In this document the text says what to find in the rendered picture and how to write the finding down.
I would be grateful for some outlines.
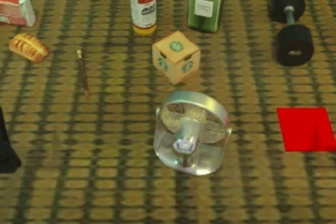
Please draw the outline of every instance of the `red and white box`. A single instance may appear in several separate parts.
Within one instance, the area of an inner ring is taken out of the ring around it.
[[[0,0],[0,23],[33,26],[35,20],[30,0]]]

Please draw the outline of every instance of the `black object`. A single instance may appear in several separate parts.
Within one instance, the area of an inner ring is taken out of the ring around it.
[[[271,0],[272,20],[287,23],[277,35],[277,60],[288,67],[307,63],[314,54],[314,45],[309,28],[295,24],[306,9],[305,0]]]
[[[0,173],[15,173],[22,163],[10,145],[4,115],[0,107]]]

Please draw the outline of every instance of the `dumbbell handle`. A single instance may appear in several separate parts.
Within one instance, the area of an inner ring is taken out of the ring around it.
[[[294,25],[295,24],[295,19],[294,19],[294,7],[292,6],[286,6],[285,9],[283,10],[286,14],[286,21],[287,25]]]

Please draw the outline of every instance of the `yellow bottle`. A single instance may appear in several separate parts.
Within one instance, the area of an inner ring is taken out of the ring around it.
[[[156,30],[156,0],[130,0],[133,29],[148,35]]]

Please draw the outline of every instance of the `green bottle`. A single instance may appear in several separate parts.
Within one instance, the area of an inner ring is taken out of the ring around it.
[[[188,26],[191,29],[215,33],[221,24],[224,0],[189,0]]]

